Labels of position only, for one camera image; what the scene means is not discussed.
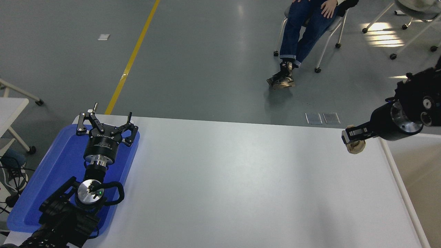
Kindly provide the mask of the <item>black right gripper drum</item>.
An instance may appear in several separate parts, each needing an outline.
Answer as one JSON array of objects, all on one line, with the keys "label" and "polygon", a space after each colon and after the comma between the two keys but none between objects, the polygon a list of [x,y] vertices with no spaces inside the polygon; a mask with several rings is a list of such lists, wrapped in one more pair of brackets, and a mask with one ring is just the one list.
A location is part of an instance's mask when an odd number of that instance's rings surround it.
[{"label": "black right gripper drum", "polygon": [[395,141],[414,135],[414,122],[410,121],[400,102],[389,102],[371,115],[370,125],[376,136]]}]

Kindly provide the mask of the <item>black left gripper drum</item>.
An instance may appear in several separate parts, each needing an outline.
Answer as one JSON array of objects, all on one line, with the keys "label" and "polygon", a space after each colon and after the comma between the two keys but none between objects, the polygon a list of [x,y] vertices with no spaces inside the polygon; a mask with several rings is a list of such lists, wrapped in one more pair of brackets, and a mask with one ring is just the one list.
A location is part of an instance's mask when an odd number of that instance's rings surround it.
[{"label": "black left gripper drum", "polygon": [[91,162],[93,158],[101,157],[106,162],[115,162],[119,144],[122,141],[120,133],[104,133],[89,131],[89,140],[84,152],[84,160]]}]

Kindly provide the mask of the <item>person's left hand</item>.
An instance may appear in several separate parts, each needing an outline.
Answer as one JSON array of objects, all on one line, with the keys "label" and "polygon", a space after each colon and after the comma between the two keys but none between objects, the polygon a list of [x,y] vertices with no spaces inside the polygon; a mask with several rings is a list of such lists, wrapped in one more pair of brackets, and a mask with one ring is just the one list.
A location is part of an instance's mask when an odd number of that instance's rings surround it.
[{"label": "person's left hand", "polygon": [[326,0],[321,5],[321,14],[326,19],[331,19],[332,16],[334,15],[334,12],[335,12],[335,9],[337,6],[338,6],[337,0]]}]

